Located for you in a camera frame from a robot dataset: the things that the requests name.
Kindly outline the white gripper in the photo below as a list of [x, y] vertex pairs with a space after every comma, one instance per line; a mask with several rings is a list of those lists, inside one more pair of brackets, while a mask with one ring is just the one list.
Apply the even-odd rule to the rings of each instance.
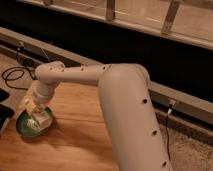
[[46, 108], [41, 112], [41, 117], [43, 119], [50, 118], [50, 109], [47, 107], [50, 100], [51, 93], [49, 91], [41, 89], [40, 87], [35, 87], [25, 101], [26, 112], [29, 116], [32, 116], [35, 110], [34, 105], [42, 105]]

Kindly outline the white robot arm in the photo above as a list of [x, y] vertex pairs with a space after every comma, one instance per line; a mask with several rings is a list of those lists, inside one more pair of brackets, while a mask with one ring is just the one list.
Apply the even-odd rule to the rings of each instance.
[[26, 103], [37, 117], [62, 82], [94, 85], [119, 171], [173, 171], [149, 95], [150, 77], [139, 64], [67, 68], [60, 62], [39, 65], [37, 84]]

